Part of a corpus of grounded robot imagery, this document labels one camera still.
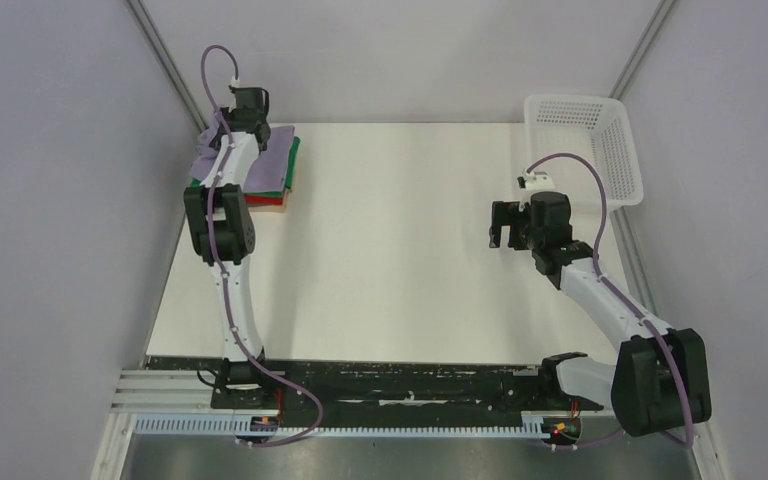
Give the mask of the purple t shirt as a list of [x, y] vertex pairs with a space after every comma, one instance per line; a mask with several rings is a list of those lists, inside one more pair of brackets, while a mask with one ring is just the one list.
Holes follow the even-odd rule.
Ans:
[[[214, 121], [198, 135], [196, 159], [190, 167], [190, 176], [207, 187], [228, 146], [227, 135], [219, 129], [220, 124]], [[295, 138], [294, 126], [273, 127], [266, 149], [260, 152], [253, 136], [236, 132], [235, 147], [224, 163], [218, 185], [237, 184], [247, 194], [283, 191]]]

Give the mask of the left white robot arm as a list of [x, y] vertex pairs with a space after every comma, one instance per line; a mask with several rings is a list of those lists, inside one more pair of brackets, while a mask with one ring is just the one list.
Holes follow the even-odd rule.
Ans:
[[212, 144], [216, 160], [183, 200], [195, 253], [209, 268], [217, 289], [223, 329], [223, 353], [213, 389], [238, 397], [250, 407], [266, 405], [274, 394], [273, 379], [264, 374], [264, 343], [257, 330], [250, 286], [256, 232], [243, 184], [266, 147], [269, 93], [261, 87], [231, 85], [235, 103], [219, 110]]

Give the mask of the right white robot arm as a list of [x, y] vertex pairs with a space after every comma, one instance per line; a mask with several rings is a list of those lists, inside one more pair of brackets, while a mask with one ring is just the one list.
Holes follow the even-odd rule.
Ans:
[[490, 247], [530, 252], [537, 272], [574, 301], [617, 351], [614, 364], [580, 352], [545, 358], [540, 400], [551, 408], [589, 400], [610, 409], [634, 437], [682, 428], [692, 438], [696, 425], [712, 417], [704, 340], [624, 293], [594, 248], [574, 238], [571, 213], [568, 196], [552, 191], [491, 205]]

